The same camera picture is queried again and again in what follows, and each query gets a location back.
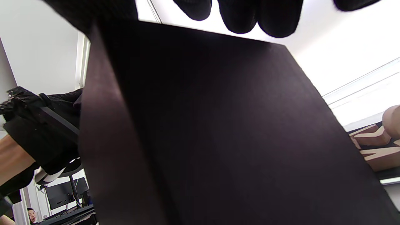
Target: finger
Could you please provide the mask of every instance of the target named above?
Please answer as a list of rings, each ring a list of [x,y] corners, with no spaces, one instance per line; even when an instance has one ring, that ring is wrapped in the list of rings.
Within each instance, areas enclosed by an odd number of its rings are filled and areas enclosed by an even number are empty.
[[[256,0],[218,0],[220,14],[228,30],[244,34],[256,25]]]
[[[333,0],[336,7],[342,11],[353,11],[372,5],[380,0]]]
[[[260,0],[258,24],[268,35],[287,37],[296,31],[303,0]]]
[[[211,12],[211,0],[174,0],[192,20],[205,20]]]

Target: person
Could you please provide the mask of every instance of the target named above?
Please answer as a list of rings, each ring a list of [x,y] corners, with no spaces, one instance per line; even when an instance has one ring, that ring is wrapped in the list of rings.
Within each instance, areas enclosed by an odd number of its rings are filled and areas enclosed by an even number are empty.
[[[40,96],[17,87],[8,92],[10,99],[0,103],[0,115],[6,123],[7,135],[0,140],[0,195],[26,187],[34,171],[42,167],[52,175],[79,157],[76,143],[67,139],[49,124],[40,122],[31,110],[47,106],[79,128],[82,89],[66,93]]]
[[[30,224],[35,224],[36,223],[36,212],[32,208],[28,208],[28,215],[29,215],[29,220]]]

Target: hand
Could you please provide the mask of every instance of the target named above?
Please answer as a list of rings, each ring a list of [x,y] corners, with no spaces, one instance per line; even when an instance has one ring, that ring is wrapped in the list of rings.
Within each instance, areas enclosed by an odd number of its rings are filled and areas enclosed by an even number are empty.
[[[98,19],[138,19],[134,0],[44,0],[73,26],[88,35],[92,21]],[[174,1],[193,20],[208,18],[212,0]],[[333,0],[339,10],[353,11],[379,0]],[[258,24],[272,37],[283,38],[297,28],[303,0],[217,0],[226,27],[238,34]]]

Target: white wall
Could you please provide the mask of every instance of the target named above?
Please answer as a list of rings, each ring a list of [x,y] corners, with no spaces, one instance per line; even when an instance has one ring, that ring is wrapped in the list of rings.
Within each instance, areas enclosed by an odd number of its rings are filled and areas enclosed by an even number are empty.
[[[0,139],[7,135],[6,131],[0,131]]]
[[[0,1],[0,36],[19,86],[37,94],[74,90],[78,31],[43,1]]]

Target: black glove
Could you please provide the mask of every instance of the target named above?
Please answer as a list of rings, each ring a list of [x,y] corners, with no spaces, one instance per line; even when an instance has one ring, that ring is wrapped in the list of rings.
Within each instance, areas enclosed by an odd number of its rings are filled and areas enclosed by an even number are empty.
[[[73,26],[86,35],[92,22],[112,18],[137,20],[134,0],[44,0]],[[204,20],[210,15],[212,0],[174,1],[193,20]],[[353,11],[379,0],[333,0],[342,11]],[[297,28],[303,0],[218,0],[226,27],[238,34],[247,33],[258,22],[272,37],[283,38]]]
[[[41,121],[35,109],[47,106],[79,128],[80,108],[74,107],[74,103],[81,89],[68,94],[37,96],[17,87],[8,93],[10,99],[0,104],[0,115],[4,115],[7,122],[4,129],[39,166],[48,174],[55,174],[79,157],[77,144]]]

